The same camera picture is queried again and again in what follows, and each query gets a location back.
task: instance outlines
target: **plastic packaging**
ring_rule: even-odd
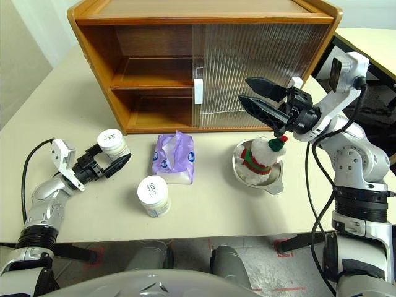
[[[153,174],[168,184],[191,184],[194,175],[194,141],[192,136],[176,134],[158,136],[153,156]]]

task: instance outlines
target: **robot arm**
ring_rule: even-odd
[[[345,286],[355,283],[352,275],[372,278],[374,289],[378,283],[387,286],[385,282],[394,282],[392,225],[387,221],[387,197],[392,193],[383,181],[389,159],[355,123],[331,137],[322,137],[348,122],[338,114],[360,95],[367,69],[368,60],[358,53],[334,58],[332,91],[316,105],[309,94],[297,88],[283,88],[257,77],[246,79],[253,91],[277,102],[287,96],[286,102],[276,109],[264,100],[239,96],[246,111],[272,127],[276,136],[290,131],[302,142],[315,144],[317,140],[329,154],[335,171],[332,226],[337,232],[326,234],[323,267],[325,276],[338,283],[337,289],[343,287],[337,296],[361,296],[345,295],[351,291]]]
[[[84,191],[84,184],[89,181],[115,174],[131,157],[130,153],[121,156],[102,169],[94,159],[102,152],[97,144],[86,150],[73,167],[75,149],[71,144],[54,139],[51,152],[59,173],[39,185],[32,194],[32,208],[18,243],[0,270],[0,296],[15,292],[38,296],[59,288],[51,267],[66,201],[76,191]]]

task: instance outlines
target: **green hat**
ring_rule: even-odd
[[[274,151],[274,152],[279,152],[282,148],[285,142],[287,141],[287,136],[282,135],[280,138],[274,138],[268,141],[268,146]]]

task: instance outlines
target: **jar lid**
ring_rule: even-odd
[[[161,176],[148,176],[137,187],[137,196],[144,204],[157,204],[168,197],[168,185]]]
[[[117,129],[107,129],[99,134],[97,142],[101,148],[112,150],[123,142],[123,134]]]

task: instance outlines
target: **snowman plush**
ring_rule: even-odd
[[[278,158],[286,153],[283,145],[287,136],[267,140],[256,138],[252,141],[251,149],[239,145],[234,149],[237,172],[245,176],[245,182],[259,185],[270,177],[271,166],[278,163]]]

